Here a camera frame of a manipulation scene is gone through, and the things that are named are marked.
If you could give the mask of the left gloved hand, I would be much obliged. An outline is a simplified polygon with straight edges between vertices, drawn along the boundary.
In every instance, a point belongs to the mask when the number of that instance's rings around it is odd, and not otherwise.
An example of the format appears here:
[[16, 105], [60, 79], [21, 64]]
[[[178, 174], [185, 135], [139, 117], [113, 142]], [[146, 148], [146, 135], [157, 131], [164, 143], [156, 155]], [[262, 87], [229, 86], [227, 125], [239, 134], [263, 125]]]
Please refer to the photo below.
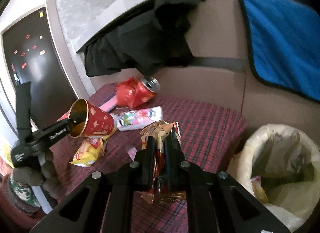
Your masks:
[[40, 165], [40, 171], [36, 171], [30, 167], [19, 167], [13, 169], [12, 176], [18, 183], [29, 186], [42, 186], [51, 197], [58, 199], [62, 184], [53, 163], [53, 152], [50, 149], [47, 150], [44, 157], [45, 161], [43, 165]]

